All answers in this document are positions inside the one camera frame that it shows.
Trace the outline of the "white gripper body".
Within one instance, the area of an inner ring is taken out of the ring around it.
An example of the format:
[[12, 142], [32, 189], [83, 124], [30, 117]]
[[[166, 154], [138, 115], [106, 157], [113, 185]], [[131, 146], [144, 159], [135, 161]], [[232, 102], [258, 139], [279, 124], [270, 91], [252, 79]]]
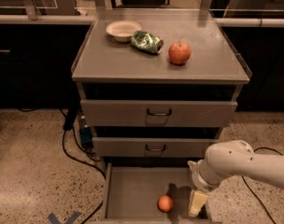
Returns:
[[206, 160], [188, 161], [188, 165], [192, 173], [192, 183], [197, 189], [210, 192], [220, 185], [221, 176], [208, 166]]

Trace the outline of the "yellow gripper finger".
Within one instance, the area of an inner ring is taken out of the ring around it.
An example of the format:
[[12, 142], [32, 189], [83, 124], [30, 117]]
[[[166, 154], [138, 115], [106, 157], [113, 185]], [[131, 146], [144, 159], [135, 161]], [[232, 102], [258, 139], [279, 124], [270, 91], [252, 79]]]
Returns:
[[188, 215], [190, 217], [197, 217], [202, 207], [206, 204], [208, 194], [201, 190], [192, 190], [190, 195], [190, 202], [188, 208]]

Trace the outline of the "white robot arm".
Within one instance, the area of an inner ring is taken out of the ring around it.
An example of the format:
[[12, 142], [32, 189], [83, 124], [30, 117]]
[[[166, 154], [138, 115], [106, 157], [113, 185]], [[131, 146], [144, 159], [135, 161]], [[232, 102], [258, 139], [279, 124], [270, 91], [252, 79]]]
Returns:
[[284, 189], [284, 156], [256, 154], [243, 140], [216, 143], [199, 161], [188, 161], [192, 191], [188, 215], [197, 217], [206, 204], [208, 193], [233, 175], [247, 176]]

